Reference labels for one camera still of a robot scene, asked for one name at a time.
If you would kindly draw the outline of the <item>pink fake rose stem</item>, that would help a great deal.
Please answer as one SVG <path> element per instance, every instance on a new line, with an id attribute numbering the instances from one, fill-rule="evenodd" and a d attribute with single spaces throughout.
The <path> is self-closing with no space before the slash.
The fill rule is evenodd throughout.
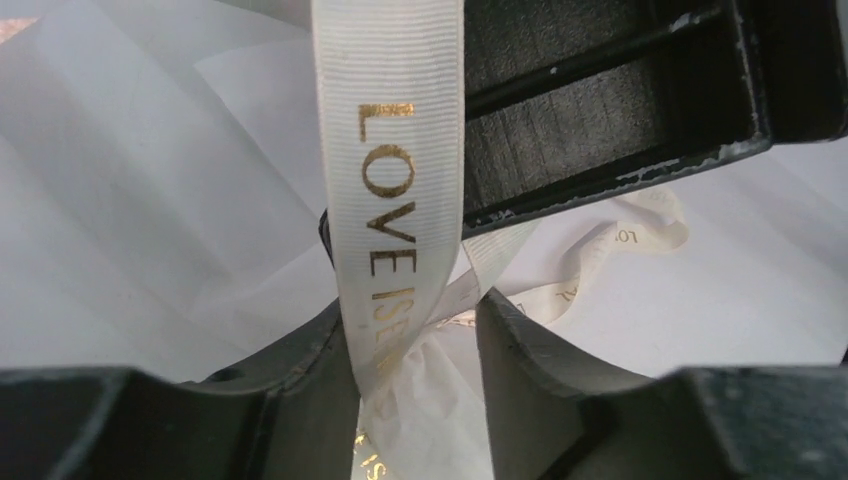
<path id="1" fill-rule="evenodd" d="M 39 20 L 38 17 L 9 18 L 0 21 L 0 43 L 13 38 Z"/>

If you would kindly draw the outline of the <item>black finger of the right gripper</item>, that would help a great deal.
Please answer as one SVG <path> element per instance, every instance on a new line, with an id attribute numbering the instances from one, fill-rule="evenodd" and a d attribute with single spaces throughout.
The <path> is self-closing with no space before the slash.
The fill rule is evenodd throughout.
<path id="1" fill-rule="evenodd" d="M 737 1 L 460 2 L 462 239 L 772 145 Z"/>

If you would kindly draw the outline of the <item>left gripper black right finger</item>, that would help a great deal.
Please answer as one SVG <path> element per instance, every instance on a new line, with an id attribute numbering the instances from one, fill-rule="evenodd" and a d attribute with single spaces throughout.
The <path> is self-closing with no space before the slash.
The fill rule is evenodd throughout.
<path id="1" fill-rule="evenodd" d="M 660 379 L 607 363 L 499 292 L 476 309 L 499 479 L 843 479 L 842 366 L 684 368 Z"/>

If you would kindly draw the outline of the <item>cream printed ribbon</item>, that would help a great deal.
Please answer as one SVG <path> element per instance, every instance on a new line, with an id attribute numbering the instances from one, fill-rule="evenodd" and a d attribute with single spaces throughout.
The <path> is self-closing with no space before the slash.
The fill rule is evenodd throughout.
<path id="1" fill-rule="evenodd" d="M 356 479 L 490 479 L 482 392 L 442 342 L 534 222 L 461 237 L 460 1 L 311 5 L 328 225 L 362 399 Z"/>

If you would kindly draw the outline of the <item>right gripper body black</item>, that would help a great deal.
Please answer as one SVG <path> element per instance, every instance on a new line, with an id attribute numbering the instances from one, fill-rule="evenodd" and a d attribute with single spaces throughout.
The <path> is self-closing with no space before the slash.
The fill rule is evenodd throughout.
<path id="1" fill-rule="evenodd" d="M 830 142 L 847 136 L 847 3 L 737 1 L 753 74 L 749 138 Z"/>

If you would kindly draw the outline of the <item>translucent white wrapping paper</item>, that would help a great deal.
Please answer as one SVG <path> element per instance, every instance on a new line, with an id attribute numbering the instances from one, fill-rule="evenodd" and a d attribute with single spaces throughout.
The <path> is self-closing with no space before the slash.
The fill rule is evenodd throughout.
<path id="1" fill-rule="evenodd" d="M 341 313 L 313 2 L 2 3 L 39 20 L 1 44 L 1 374 L 201 382 Z M 679 179 L 485 233 L 535 223 L 475 314 L 499 292 L 564 339 L 610 256 L 697 237 Z M 442 345 L 485 408 L 476 324 Z"/>

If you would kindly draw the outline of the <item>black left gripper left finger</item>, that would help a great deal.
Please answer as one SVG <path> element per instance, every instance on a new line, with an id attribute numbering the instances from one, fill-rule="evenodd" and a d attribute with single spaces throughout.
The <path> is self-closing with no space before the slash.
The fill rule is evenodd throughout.
<path id="1" fill-rule="evenodd" d="M 201 382 L 129 367 L 5 370 L 5 479 L 347 479 L 359 394 L 342 318 Z"/>

